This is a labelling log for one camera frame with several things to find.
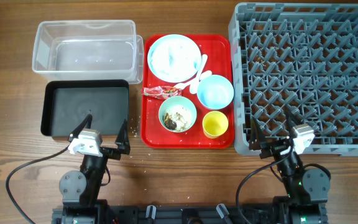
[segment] bowl with food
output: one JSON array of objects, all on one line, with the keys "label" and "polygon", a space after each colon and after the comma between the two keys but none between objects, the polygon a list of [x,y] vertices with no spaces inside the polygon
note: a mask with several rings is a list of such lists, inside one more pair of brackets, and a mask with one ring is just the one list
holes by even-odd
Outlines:
[{"label": "bowl with food", "polygon": [[161,104],[158,111],[161,125],[174,133],[189,130],[196,122],[196,118],[196,106],[183,96],[168,98]]}]

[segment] gray dish rack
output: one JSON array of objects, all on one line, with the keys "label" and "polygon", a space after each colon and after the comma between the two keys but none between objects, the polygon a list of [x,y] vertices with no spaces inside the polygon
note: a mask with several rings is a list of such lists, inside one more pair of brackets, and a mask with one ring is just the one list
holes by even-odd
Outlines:
[{"label": "gray dish rack", "polygon": [[260,153],[251,117],[286,136],[287,108],[314,129],[305,153],[358,156],[358,4],[240,3],[229,40],[239,154]]}]

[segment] yellow cup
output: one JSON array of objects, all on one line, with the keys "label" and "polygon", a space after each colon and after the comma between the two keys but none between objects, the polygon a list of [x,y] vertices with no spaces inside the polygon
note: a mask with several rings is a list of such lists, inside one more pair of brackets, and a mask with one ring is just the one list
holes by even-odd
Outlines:
[{"label": "yellow cup", "polygon": [[226,115],[220,111],[211,111],[203,118],[203,131],[205,136],[214,139],[227,131],[229,121]]}]

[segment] red tray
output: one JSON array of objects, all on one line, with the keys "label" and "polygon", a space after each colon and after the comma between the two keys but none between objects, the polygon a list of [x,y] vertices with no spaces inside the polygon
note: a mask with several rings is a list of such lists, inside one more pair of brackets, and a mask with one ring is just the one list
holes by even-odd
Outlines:
[{"label": "red tray", "polygon": [[[147,54],[151,45],[164,35],[153,35],[145,43],[143,87],[175,85],[159,80],[149,69]],[[230,43],[221,35],[185,35],[192,39],[200,48],[201,54],[208,55],[203,71],[211,70],[213,74],[226,77],[233,83],[231,73]],[[140,135],[144,144],[159,149],[223,149],[230,146],[234,140],[234,106],[233,102],[220,110],[229,120],[229,128],[220,137],[209,139],[203,132],[203,118],[211,110],[206,109],[198,100],[197,94],[192,95],[189,87],[183,90],[184,97],[191,100],[197,109],[196,123],[188,131],[172,133],[167,131],[158,120],[158,109],[162,100],[151,97],[142,97],[142,114],[140,119]]]}]

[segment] clear plastic container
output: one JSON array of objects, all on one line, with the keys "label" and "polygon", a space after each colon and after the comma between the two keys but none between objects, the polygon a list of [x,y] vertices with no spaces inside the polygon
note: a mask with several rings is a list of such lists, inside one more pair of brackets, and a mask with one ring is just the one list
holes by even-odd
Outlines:
[{"label": "clear plastic container", "polygon": [[135,23],[122,21],[45,21],[37,31],[34,72],[48,81],[142,81],[143,40]]}]

